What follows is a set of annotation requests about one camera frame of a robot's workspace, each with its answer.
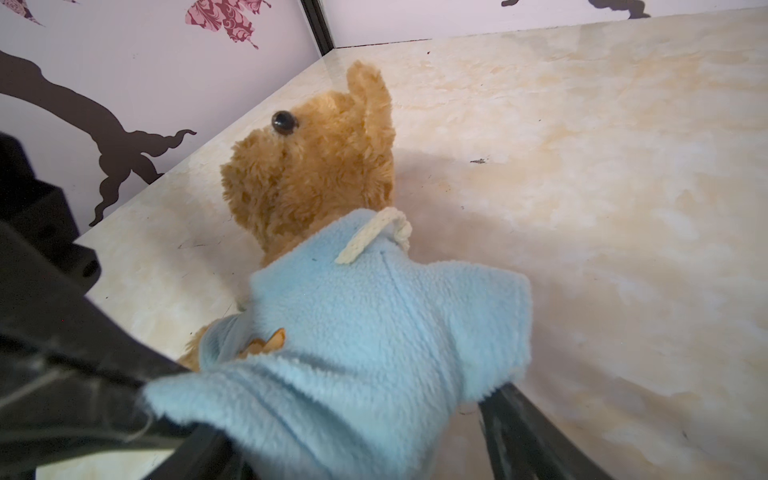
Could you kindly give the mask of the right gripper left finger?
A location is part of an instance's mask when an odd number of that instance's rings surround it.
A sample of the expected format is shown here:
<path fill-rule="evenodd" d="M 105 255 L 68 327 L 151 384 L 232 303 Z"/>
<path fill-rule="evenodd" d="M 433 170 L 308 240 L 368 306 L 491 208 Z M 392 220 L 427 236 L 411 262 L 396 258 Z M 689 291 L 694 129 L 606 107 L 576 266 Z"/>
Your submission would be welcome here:
<path fill-rule="evenodd" d="M 252 469 L 226 435 L 198 426 L 145 480 L 247 480 Z"/>

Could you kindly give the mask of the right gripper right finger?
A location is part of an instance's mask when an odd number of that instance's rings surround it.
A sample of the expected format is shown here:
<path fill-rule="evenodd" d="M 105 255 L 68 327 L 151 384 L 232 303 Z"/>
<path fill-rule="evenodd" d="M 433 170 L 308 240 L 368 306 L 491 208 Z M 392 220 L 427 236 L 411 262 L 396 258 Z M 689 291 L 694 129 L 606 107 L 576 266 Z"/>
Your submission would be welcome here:
<path fill-rule="evenodd" d="M 513 384 L 479 403 L 495 480 L 611 480 Z"/>

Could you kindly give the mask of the light blue fleece hoodie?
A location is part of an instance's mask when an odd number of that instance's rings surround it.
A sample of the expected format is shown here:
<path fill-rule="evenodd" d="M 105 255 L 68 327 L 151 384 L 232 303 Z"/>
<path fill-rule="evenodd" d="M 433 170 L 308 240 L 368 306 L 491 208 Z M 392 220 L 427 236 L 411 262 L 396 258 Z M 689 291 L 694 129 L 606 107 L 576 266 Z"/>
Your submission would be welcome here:
<path fill-rule="evenodd" d="M 429 478 L 457 408 L 524 376 L 532 299 L 519 273 L 411 260 L 409 235 L 393 208 L 324 227 L 144 401 L 223 431 L 263 479 Z"/>

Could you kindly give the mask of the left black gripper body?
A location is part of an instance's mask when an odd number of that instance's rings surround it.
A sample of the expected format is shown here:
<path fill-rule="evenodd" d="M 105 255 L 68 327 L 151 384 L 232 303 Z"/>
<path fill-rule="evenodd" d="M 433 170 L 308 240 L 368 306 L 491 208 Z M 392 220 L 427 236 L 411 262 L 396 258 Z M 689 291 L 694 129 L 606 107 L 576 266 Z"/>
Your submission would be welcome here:
<path fill-rule="evenodd" d="M 38 179 L 21 143 L 1 135 L 1 220 L 83 292 L 98 281 L 96 252 L 76 243 L 79 230 L 64 191 Z"/>

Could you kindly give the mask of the brown plush teddy bear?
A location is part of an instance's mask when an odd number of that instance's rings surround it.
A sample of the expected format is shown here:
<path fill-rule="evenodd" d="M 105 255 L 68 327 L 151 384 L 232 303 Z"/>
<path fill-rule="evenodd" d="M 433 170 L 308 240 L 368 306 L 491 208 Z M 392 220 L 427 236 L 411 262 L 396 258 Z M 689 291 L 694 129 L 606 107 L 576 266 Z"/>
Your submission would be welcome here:
<path fill-rule="evenodd" d="M 345 91 L 273 114 L 221 168 L 233 220 L 262 250 L 251 299 L 237 314 L 196 332 L 180 358 L 192 371 L 258 353 L 328 353 L 372 313 L 334 258 L 356 229 L 394 200 L 392 99 L 381 72 L 355 62 Z"/>

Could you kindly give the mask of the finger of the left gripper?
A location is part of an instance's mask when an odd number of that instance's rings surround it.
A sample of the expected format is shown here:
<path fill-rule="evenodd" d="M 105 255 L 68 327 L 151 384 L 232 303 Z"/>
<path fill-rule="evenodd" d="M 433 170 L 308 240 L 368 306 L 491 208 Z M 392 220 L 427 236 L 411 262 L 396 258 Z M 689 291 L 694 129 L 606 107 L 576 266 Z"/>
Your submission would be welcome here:
<path fill-rule="evenodd" d="M 149 381 L 183 367 L 133 339 L 9 225 L 1 226 L 1 471 L 110 450 L 175 448 Z"/>

